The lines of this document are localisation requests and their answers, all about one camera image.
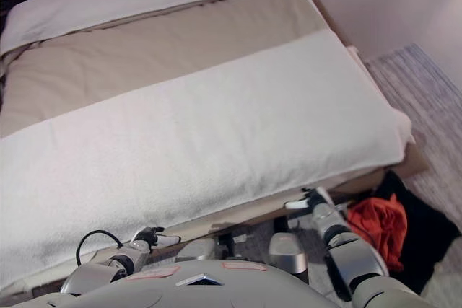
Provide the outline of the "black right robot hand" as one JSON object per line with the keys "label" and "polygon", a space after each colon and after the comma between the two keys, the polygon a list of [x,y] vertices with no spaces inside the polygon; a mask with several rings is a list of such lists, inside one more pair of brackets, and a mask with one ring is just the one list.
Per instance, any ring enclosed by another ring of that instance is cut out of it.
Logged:
{"label": "black right robot hand", "polygon": [[323,187],[316,188],[302,188],[301,191],[304,193],[303,198],[296,201],[288,201],[284,204],[284,207],[288,210],[302,210],[307,209],[312,212],[313,209],[320,204],[326,204],[332,208],[335,204],[329,195],[328,191]]}

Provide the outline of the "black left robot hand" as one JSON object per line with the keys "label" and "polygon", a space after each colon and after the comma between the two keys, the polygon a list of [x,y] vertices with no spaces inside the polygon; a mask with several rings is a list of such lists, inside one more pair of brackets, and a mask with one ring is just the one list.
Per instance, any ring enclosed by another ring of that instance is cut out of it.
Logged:
{"label": "black left robot hand", "polygon": [[161,226],[147,226],[139,230],[131,242],[144,241],[148,244],[150,250],[163,249],[177,245],[181,242],[181,237],[176,235],[164,234],[165,228]]}

